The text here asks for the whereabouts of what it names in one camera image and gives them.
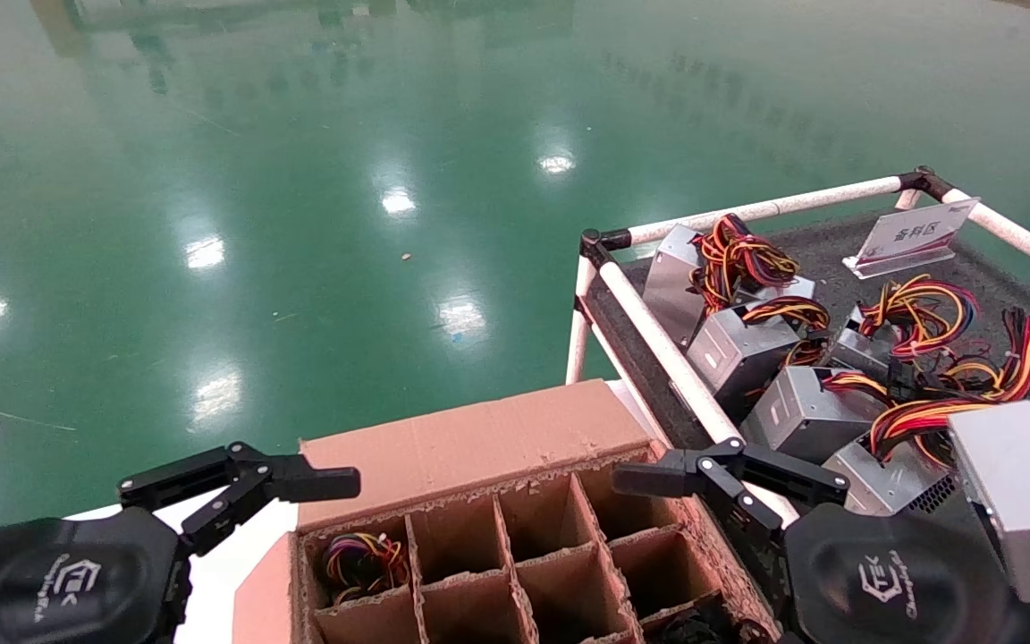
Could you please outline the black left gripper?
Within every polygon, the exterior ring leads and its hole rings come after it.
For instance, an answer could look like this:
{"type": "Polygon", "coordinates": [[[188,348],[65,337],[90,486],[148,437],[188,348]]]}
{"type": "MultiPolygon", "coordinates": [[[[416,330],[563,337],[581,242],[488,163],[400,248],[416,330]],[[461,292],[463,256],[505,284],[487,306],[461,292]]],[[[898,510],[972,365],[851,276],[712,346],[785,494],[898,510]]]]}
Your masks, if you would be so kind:
{"type": "Polygon", "coordinates": [[[0,527],[0,643],[171,643],[188,549],[142,509],[0,527]]]}

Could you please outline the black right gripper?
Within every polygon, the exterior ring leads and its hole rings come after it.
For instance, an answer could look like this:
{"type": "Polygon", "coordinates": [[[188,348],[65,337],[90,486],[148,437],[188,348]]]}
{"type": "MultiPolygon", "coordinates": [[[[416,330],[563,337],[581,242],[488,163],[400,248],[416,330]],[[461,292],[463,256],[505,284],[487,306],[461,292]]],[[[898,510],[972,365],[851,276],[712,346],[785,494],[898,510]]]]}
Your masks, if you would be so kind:
{"type": "Polygon", "coordinates": [[[1029,615],[980,531],[928,516],[862,516],[840,474],[733,437],[614,466],[623,495],[698,497],[751,573],[788,570],[785,640],[1027,643],[1029,615]],[[785,520],[748,484],[816,508],[785,520]]]}

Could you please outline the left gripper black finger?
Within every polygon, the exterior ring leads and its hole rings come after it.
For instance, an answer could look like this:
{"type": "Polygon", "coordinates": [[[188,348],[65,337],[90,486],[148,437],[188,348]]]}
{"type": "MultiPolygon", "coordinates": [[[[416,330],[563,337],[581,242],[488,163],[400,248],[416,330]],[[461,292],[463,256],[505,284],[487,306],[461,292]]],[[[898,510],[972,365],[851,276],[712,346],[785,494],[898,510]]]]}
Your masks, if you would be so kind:
{"type": "Polygon", "coordinates": [[[149,513],[208,492],[213,500],[182,522],[190,555],[204,557],[274,500],[312,503],[351,500],[360,494],[355,466],[316,469],[303,455],[266,455],[232,443],[131,474],[118,485],[122,508],[149,513]]]}

